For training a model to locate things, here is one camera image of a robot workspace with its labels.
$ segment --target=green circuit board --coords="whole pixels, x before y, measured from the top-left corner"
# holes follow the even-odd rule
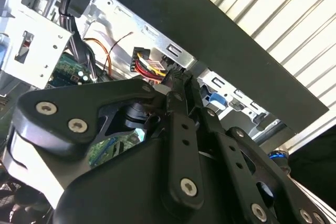
[[[52,73],[46,88],[92,83],[89,70],[64,53]]]

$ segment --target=black cable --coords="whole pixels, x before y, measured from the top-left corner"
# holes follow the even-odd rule
[[[79,64],[86,64],[92,74],[93,79],[96,80],[97,74],[95,54],[80,37],[75,17],[73,17],[68,12],[70,2],[71,0],[61,0],[59,7],[59,22],[61,27],[72,33],[68,48],[74,56],[75,61]]]

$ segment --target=black wire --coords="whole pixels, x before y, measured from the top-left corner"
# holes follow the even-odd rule
[[[82,41],[75,18],[69,14],[68,9],[71,0],[61,0],[59,7],[59,21],[61,27],[72,33],[69,40],[68,48],[74,56],[75,61],[79,64],[86,64],[92,77],[97,78],[96,58],[92,49]]]
[[[71,0],[61,0],[60,6],[59,6],[59,12],[65,16],[69,16],[68,9],[69,9],[70,2]]]
[[[131,32],[129,32],[128,34],[126,34],[125,36],[121,37],[119,40],[117,40],[117,41],[113,44],[113,46],[111,47],[111,49],[110,49],[108,55],[111,54],[111,52],[112,52],[112,50],[114,49],[114,47],[115,47],[115,46],[116,46],[122,39],[124,39],[124,38],[126,38],[127,36],[130,36],[130,35],[132,35],[132,34],[133,34],[133,32],[131,31]],[[104,67],[103,67],[103,72],[105,71],[107,61],[108,61],[108,60],[106,59],[105,64],[104,64]]]

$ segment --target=cable bundle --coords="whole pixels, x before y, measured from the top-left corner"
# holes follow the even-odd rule
[[[92,49],[82,41],[76,25],[75,17],[68,13],[71,0],[61,0],[59,8],[59,22],[61,27],[72,33],[69,40],[69,50],[79,64],[86,64],[92,79],[97,79],[96,59]]]
[[[134,60],[134,64],[132,68],[134,71],[138,72],[142,77],[152,80],[155,83],[160,83],[163,78],[166,76],[164,72],[161,72],[155,68],[153,68],[149,63],[147,63],[142,55],[137,52],[137,58]]]

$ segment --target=metal slot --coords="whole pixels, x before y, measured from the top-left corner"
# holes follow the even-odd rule
[[[225,83],[222,82],[221,80],[219,80],[217,77],[215,77],[214,79],[212,79],[211,82],[214,85],[218,86],[219,88],[222,88],[225,85]]]
[[[252,102],[252,103],[251,103],[251,106],[252,106],[254,109],[256,109],[256,110],[259,110],[259,109],[260,109],[260,106],[259,106],[257,103],[255,103],[255,102]]]
[[[142,29],[142,33],[147,35],[148,37],[152,38],[152,39],[156,39],[158,38],[159,34],[151,27],[145,25]]]
[[[127,12],[126,10],[121,9],[120,6],[117,6],[115,8],[114,13],[118,14],[118,15],[128,17],[128,18],[132,18],[132,16],[133,16],[130,12]]]
[[[242,93],[240,90],[236,90],[235,91],[235,94],[239,97],[239,98],[244,98],[244,96],[245,96],[245,94],[244,93]]]
[[[167,47],[167,50],[169,52],[171,52],[174,56],[176,57],[179,57],[180,54],[182,53],[182,50],[178,49],[177,47],[175,47],[173,44],[170,44],[168,47]]]
[[[34,35],[24,31],[23,33],[23,41],[19,50],[19,53],[15,56],[15,60],[24,64],[25,60],[27,58],[28,52],[29,52],[29,47],[30,44],[33,42]]]

